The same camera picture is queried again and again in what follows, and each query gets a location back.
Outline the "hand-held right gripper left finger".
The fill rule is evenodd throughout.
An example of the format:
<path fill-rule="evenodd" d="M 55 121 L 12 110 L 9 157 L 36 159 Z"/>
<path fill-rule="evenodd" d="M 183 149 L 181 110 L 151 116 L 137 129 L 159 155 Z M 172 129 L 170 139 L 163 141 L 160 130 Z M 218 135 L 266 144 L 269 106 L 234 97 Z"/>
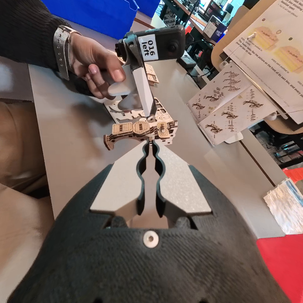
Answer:
<path fill-rule="evenodd" d="M 90 211 L 120 216 L 125 221 L 141 215 L 145 206 L 145 182 L 149 142 L 142 142 L 110 167 Z"/>

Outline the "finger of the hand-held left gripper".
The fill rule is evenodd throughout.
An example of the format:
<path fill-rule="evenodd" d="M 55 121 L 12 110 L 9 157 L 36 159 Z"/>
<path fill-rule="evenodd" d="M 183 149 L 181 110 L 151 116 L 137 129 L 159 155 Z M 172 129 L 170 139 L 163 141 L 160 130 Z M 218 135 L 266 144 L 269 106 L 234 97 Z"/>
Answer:
<path fill-rule="evenodd" d="M 132 74 L 134 76 L 134 81 L 145 117 L 147 118 L 150 115 L 155 115 L 157 107 L 154 102 L 154 97 L 152 95 L 144 67 L 139 67 L 133 70 Z"/>

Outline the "wooden puzzle model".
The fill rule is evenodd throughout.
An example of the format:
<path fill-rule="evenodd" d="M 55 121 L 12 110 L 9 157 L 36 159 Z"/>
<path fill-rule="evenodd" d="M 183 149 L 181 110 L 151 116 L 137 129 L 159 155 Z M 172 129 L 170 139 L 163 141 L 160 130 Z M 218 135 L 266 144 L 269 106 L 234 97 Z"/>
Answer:
<path fill-rule="evenodd" d="M 140 119 L 134 123 L 113 124 L 112 133 L 104 135 L 104 145 L 109 151 L 114 149 L 116 142 L 123 139 L 134 139 L 139 142 L 148 140 L 150 145 L 153 141 L 170 145 L 176 136 L 177 129 L 177 120 L 149 123 L 146 119 Z"/>

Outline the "person's left forearm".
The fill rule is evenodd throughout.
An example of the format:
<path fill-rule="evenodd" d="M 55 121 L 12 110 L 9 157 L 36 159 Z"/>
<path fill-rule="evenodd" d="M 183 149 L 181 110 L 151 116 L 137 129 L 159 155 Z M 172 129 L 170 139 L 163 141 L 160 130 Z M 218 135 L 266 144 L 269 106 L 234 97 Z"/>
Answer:
<path fill-rule="evenodd" d="M 40 0 L 0 1 L 0 56 L 58 71 L 53 37 L 60 25 Z"/>

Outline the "grey desk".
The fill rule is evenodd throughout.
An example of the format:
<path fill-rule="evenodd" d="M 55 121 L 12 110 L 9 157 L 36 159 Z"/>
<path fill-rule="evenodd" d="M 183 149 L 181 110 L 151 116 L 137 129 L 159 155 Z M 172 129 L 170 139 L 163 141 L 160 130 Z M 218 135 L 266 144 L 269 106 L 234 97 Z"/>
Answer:
<path fill-rule="evenodd" d="M 285 236 L 263 199 L 285 179 L 275 161 L 247 129 L 239 142 L 210 146 L 186 105 L 199 91 L 195 82 L 175 60 L 151 65 L 160 81 L 152 87 L 153 94 L 178 120 L 168 148 L 237 207 L 257 239 Z M 80 188 L 138 143 L 122 140 L 108 151 L 103 135 L 110 133 L 113 120 L 103 104 L 74 92 L 49 69 L 30 65 L 29 73 L 56 218 Z"/>

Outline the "person's left hand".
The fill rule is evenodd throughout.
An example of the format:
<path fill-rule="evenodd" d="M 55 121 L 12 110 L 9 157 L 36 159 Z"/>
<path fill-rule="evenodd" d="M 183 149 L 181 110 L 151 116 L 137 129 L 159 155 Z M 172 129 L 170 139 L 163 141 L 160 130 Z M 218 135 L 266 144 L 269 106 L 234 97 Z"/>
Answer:
<path fill-rule="evenodd" d="M 123 82 L 126 78 L 122 62 L 97 41 L 78 33 L 70 34 L 69 62 L 70 70 L 86 81 L 89 91 L 98 99 L 113 100 L 101 71 L 106 71 L 114 82 Z"/>

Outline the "wooden puzzle sheet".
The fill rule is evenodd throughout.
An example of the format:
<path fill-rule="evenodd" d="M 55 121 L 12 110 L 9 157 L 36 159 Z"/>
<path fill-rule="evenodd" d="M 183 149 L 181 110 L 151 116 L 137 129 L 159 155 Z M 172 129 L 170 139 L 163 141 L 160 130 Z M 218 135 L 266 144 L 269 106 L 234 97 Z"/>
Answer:
<path fill-rule="evenodd" d="M 155 98 L 155 103 L 157 111 L 155 114 L 156 120 L 154 123 L 149 123 L 149 128 L 147 127 L 147 121 L 142 108 L 133 110 L 120 110 L 118 108 L 119 101 L 105 101 L 104 105 L 115 124 L 112 127 L 112 134 L 127 134 L 131 135 L 148 135 L 153 136 L 157 133 L 157 124 L 160 122 L 169 123 L 173 119 L 169 113 L 162 106 L 160 101 Z"/>

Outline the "black power adapter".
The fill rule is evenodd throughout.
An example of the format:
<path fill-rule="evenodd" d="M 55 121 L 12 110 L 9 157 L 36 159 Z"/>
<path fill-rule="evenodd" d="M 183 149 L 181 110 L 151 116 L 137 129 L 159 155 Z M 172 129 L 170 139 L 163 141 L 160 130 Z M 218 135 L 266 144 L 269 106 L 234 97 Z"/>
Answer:
<path fill-rule="evenodd" d="M 187 54 L 184 53 L 182 57 L 176 60 L 185 70 L 194 68 L 196 66 L 196 62 Z"/>

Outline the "dark printed box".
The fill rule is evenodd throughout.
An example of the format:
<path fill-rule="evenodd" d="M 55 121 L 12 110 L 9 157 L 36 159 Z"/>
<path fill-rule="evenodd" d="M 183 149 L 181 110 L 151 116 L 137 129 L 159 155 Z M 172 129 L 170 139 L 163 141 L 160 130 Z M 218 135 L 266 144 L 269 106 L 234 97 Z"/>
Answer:
<path fill-rule="evenodd" d="M 216 16 L 211 16 L 203 33 L 212 41 L 217 43 L 227 30 L 227 26 L 223 24 Z"/>

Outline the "blue plastic bin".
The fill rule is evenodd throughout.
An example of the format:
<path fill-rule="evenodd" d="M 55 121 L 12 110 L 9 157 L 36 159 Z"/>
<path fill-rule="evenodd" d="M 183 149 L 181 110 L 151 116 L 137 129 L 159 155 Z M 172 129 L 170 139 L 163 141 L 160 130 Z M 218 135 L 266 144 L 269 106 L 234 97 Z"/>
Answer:
<path fill-rule="evenodd" d="M 121 39 L 130 31 L 137 12 L 153 17 L 160 0 L 43 0 L 55 16 Z"/>

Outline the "open instruction booklet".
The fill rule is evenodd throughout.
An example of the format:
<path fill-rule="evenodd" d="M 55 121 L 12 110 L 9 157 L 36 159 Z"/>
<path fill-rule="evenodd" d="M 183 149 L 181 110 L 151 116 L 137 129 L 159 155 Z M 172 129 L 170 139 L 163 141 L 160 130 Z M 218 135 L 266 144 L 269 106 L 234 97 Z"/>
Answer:
<path fill-rule="evenodd" d="M 187 102 L 197 126 L 217 146 L 277 108 L 235 64 L 227 64 Z"/>

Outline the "silver mesh wristband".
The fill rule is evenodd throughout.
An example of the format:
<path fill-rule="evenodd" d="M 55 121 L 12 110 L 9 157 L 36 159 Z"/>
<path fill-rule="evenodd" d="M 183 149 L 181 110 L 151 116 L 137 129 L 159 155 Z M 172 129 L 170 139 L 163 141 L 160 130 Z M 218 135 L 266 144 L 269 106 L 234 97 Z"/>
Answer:
<path fill-rule="evenodd" d="M 67 81 L 69 81 L 69 69 L 71 67 L 70 43 L 72 33 L 81 35 L 80 32 L 70 27 L 59 25 L 53 36 L 53 48 L 58 70 L 61 77 Z"/>

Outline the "person's beige pants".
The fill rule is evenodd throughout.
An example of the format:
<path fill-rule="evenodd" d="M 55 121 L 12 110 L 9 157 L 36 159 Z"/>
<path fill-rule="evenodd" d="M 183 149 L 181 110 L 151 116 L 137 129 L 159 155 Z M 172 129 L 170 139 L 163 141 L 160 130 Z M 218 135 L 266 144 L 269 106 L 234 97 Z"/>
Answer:
<path fill-rule="evenodd" d="M 54 222 L 35 105 L 0 104 L 0 302 L 26 275 Z"/>

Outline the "clear plastic wrapper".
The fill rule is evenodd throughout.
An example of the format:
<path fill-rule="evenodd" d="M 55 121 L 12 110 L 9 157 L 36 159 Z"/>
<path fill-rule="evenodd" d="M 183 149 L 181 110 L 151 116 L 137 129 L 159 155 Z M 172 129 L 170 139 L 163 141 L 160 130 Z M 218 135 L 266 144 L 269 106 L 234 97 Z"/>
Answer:
<path fill-rule="evenodd" d="M 290 178 L 268 191 L 263 199 L 286 235 L 303 233 L 303 195 Z"/>

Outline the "printed instruction sheet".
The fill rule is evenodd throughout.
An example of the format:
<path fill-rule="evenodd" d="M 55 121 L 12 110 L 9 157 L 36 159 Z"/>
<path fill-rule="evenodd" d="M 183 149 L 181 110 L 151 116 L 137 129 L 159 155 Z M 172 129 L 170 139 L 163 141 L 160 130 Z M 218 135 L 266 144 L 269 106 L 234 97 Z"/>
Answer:
<path fill-rule="evenodd" d="M 296 124 L 303 114 L 303 1 L 264 1 L 267 9 L 235 29 L 223 49 Z"/>

